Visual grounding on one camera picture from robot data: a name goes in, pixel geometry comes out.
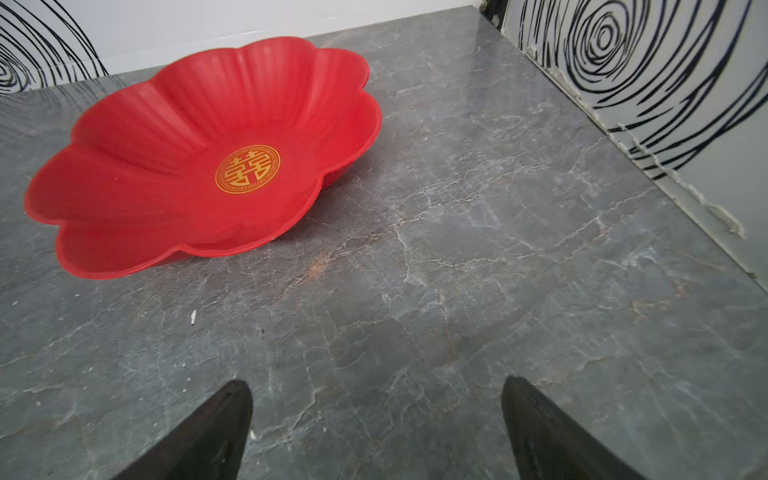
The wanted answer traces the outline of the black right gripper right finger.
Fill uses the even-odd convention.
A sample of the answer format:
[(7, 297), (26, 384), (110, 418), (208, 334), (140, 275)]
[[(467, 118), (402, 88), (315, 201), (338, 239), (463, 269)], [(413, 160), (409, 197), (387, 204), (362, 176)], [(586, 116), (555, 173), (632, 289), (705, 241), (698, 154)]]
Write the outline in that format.
[(522, 479), (644, 479), (523, 377), (506, 378), (501, 408)]

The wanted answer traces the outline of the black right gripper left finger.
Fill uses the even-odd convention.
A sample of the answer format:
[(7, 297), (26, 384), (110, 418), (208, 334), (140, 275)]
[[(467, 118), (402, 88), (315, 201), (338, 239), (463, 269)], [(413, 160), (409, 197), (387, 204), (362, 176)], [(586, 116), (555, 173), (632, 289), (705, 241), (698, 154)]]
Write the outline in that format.
[(252, 393), (231, 380), (155, 446), (116, 475), (118, 479), (235, 479), (253, 412)]

